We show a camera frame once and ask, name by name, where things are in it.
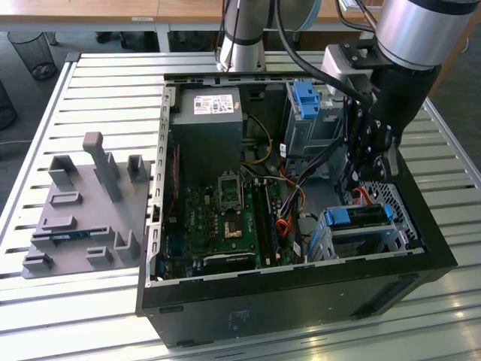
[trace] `yellow wire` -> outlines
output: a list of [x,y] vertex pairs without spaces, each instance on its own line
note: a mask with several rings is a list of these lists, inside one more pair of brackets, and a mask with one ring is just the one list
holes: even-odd
[[264,131],[264,133],[267,135],[267,137],[269,139],[269,151],[265,155],[264,158],[257,159],[257,160],[250,160],[250,161],[247,161],[247,162],[242,162],[242,164],[244,164],[244,165],[256,165],[256,164],[261,164],[261,163],[265,162],[266,160],[269,159],[269,156],[271,156],[271,153],[272,153],[272,138],[271,138],[271,135],[269,134],[268,130],[265,128],[264,124],[262,124],[262,122],[259,119],[254,117],[252,114],[249,114],[249,117],[253,118],[259,124],[259,126],[262,128],[262,130]]

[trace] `table leg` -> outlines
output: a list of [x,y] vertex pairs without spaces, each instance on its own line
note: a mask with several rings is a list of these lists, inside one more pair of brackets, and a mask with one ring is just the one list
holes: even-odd
[[157,40],[159,42],[159,51],[161,53],[170,53],[171,47],[168,43],[168,24],[156,24]]

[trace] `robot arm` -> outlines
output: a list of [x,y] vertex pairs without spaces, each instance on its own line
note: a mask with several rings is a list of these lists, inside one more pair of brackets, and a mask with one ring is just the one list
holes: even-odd
[[[321,0],[283,0],[281,14],[287,29],[308,29],[319,13]],[[277,27],[274,3],[270,0],[228,0],[223,25],[225,35],[218,53],[220,71],[252,72],[265,70],[264,29]]]
[[284,28],[299,29],[312,21],[320,2],[306,0],[299,6],[296,0],[231,0],[225,10],[218,67],[264,70],[262,32],[278,28],[293,60],[333,92],[338,89],[345,95],[344,180],[388,181],[401,171],[397,149],[404,129],[422,106],[479,1],[385,0],[378,24],[362,7],[374,39],[329,45],[319,70],[291,48]]
[[344,99],[345,181],[388,181],[401,172],[397,149],[403,131],[478,4],[386,0],[375,39],[328,47],[322,68],[373,98],[370,105]]

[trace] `open computer tower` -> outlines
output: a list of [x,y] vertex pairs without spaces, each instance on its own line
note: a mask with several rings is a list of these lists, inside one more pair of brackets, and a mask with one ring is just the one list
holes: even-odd
[[342,134],[342,99],[324,85],[288,74],[165,82],[137,312],[167,347],[381,314],[456,266],[400,154],[400,176],[357,193],[339,182],[338,147],[303,185],[289,229],[277,227],[284,177]]

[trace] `ram slot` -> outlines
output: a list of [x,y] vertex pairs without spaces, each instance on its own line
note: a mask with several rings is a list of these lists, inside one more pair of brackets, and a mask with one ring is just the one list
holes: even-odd
[[279,244],[275,215],[271,208],[270,196],[265,184],[255,182],[252,186],[252,194],[261,264],[270,266],[276,261]]

